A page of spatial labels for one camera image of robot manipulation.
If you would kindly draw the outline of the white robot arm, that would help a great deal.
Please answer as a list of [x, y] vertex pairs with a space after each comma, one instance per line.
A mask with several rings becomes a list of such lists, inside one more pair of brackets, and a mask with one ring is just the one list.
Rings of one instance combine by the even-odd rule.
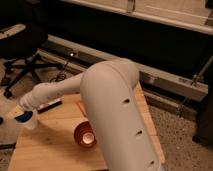
[[63, 81], [34, 86], [20, 106], [31, 111], [78, 92], [109, 171], [164, 171], [134, 96], [138, 82], [133, 61], [102, 61]]

